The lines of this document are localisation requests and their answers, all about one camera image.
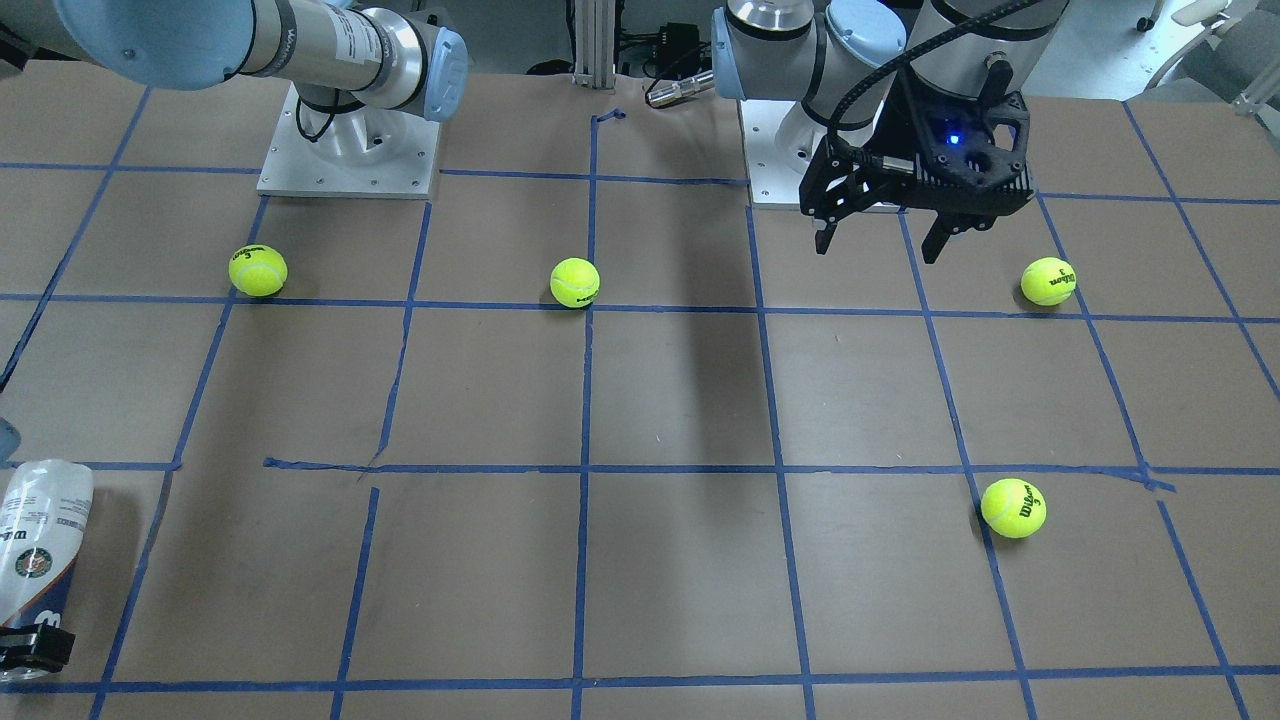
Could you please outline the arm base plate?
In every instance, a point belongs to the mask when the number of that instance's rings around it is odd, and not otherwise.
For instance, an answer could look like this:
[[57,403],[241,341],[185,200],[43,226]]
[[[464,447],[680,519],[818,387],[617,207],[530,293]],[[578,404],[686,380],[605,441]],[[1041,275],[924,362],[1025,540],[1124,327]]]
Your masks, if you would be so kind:
[[745,100],[739,110],[751,204],[799,210],[799,186],[826,127],[799,102]]
[[442,124],[401,111],[358,108],[329,118],[300,101],[291,87],[262,160],[256,190],[294,199],[431,197]]

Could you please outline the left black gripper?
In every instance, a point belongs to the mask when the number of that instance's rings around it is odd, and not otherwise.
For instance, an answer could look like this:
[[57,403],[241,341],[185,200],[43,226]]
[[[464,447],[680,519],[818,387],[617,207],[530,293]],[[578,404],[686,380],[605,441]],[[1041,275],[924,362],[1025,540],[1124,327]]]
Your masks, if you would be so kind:
[[955,234],[1032,200],[1029,129],[1011,70],[980,70],[974,97],[899,72],[872,137],[861,146],[823,138],[800,182],[800,209],[818,220],[815,252],[828,252],[833,222],[887,202],[940,214],[922,241],[924,264],[934,264]]

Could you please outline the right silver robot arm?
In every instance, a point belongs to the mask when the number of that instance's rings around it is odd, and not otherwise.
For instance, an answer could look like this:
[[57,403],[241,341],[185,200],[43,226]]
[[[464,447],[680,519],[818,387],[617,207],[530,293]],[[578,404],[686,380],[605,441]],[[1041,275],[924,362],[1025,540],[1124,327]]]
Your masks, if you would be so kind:
[[[269,196],[424,200],[442,120],[468,68],[463,40],[393,8],[351,1],[5,1],[3,77],[47,55],[86,61],[150,88],[200,91],[237,77],[283,78],[260,190]],[[104,347],[35,350],[35,379],[14,404],[68,411],[73,436],[157,429],[154,410],[193,364],[195,324],[233,297],[74,299],[70,319],[99,323]],[[97,462],[14,465],[18,429],[3,423],[3,679],[60,671],[63,628]]]

